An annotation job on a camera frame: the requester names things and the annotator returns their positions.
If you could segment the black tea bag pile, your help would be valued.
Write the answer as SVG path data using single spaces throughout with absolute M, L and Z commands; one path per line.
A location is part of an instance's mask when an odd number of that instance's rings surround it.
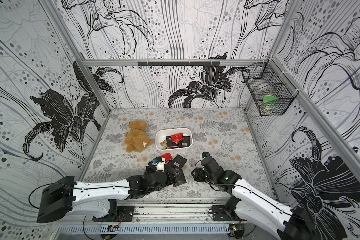
M 183 170 L 171 169 L 168 174 L 174 188 L 187 183 Z

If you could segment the red foil tea bag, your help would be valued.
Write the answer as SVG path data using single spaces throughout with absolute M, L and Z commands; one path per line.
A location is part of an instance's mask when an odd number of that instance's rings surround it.
M 184 140 L 184 135 L 183 135 L 183 133 L 179 133 L 179 134 L 172 135 L 171 138 L 172 138 L 173 142 L 179 143 Z
M 161 158 L 164 159 L 164 161 L 166 163 L 173 159 L 173 157 L 172 157 L 172 155 L 170 153 L 166 153 L 166 154 L 162 155 Z

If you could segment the black barcode tea bag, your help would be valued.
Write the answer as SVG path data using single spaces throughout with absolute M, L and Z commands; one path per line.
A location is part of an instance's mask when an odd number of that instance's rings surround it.
M 187 161 L 188 160 L 181 155 L 176 155 L 175 158 L 171 160 L 171 166 L 176 170 L 181 170 Z
M 183 140 L 179 141 L 179 148 L 187 148 L 191 145 L 191 137 L 183 136 Z

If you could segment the yellow label tea bag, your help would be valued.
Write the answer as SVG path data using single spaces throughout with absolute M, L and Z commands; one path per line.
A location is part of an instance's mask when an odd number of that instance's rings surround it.
M 168 147 L 168 143 L 167 143 L 166 140 L 160 142 L 160 145 L 163 147 L 163 149 L 168 149 L 168 148 L 169 148 L 169 147 Z

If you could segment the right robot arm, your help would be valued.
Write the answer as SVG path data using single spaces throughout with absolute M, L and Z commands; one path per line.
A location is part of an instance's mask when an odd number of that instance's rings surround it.
M 231 195 L 224 208 L 225 217 L 247 220 L 278 240 L 319 240 L 317 224 L 300 207 L 291 208 L 258 191 L 239 174 L 224 170 L 208 152 L 201 154 L 201 167 L 192 176 L 213 190 Z

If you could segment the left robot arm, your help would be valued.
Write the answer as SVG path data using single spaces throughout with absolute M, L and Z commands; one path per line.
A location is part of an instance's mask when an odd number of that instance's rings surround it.
M 117 201 L 140 199 L 173 183 L 169 172 L 131 176 L 107 183 L 85 183 L 68 176 L 42 191 L 37 223 L 51 223 L 66 215 L 87 215 L 100 219 L 112 213 Z

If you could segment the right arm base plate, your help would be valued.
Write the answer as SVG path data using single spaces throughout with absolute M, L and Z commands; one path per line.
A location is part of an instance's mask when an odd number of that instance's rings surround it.
M 236 206 L 212 205 L 209 214 L 212 215 L 215 222 L 239 221 L 240 218 L 235 212 Z

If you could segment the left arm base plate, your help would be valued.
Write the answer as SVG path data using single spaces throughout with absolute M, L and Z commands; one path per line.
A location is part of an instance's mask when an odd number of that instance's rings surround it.
M 130 223 L 133 220 L 134 206 L 111 207 L 109 213 L 101 218 L 93 217 L 95 223 Z

